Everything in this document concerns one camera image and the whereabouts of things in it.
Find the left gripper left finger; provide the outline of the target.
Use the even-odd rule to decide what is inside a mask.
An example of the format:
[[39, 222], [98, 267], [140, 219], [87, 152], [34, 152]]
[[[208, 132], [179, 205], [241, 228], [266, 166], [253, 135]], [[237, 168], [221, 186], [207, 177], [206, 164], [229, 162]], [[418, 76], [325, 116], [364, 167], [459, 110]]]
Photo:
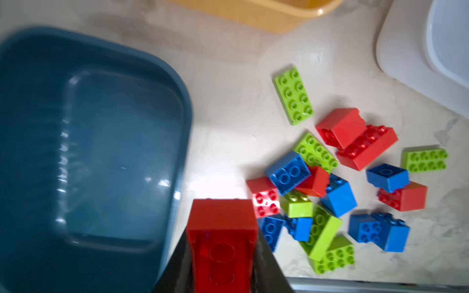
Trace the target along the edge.
[[182, 233], [161, 278], [151, 291], [153, 293], [194, 292], [192, 256], [186, 231]]

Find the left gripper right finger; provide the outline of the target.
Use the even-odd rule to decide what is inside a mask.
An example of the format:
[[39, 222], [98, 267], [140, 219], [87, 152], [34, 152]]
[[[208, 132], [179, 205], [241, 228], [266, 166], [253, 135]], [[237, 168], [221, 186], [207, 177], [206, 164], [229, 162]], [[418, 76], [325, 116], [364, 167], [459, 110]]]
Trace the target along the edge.
[[254, 253], [252, 293], [293, 293], [261, 230]]

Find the red square lego brick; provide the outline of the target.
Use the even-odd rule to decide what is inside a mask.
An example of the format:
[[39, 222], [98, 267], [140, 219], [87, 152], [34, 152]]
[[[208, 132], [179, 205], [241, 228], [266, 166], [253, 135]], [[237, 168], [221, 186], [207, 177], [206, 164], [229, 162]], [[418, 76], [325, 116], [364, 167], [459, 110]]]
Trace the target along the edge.
[[334, 109], [317, 125], [323, 141], [338, 149], [346, 149], [366, 130], [366, 123], [357, 108]]

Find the green long lego brick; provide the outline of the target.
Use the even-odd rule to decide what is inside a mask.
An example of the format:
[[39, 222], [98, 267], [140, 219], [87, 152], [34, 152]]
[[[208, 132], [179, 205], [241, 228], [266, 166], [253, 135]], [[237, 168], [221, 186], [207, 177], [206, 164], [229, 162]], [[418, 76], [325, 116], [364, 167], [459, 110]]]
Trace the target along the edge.
[[291, 125], [296, 126], [314, 116], [315, 111], [297, 67], [289, 67], [279, 73], [273, 83]]

